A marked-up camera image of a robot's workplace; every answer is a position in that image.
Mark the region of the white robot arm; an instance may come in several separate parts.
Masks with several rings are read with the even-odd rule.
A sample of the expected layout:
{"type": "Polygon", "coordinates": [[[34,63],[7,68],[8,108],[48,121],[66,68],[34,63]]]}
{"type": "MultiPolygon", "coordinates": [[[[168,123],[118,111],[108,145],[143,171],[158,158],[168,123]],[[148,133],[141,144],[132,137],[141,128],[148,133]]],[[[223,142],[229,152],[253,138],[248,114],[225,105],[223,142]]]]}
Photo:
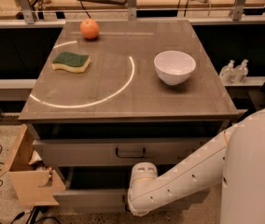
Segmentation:
{"type": "Polygon", "coordinates": [[[132,168],[128,204],[142,217],[222,185],[220,224],[265,224],[265,108],[229,127],[159,175],[150,162],[132,168]]]}

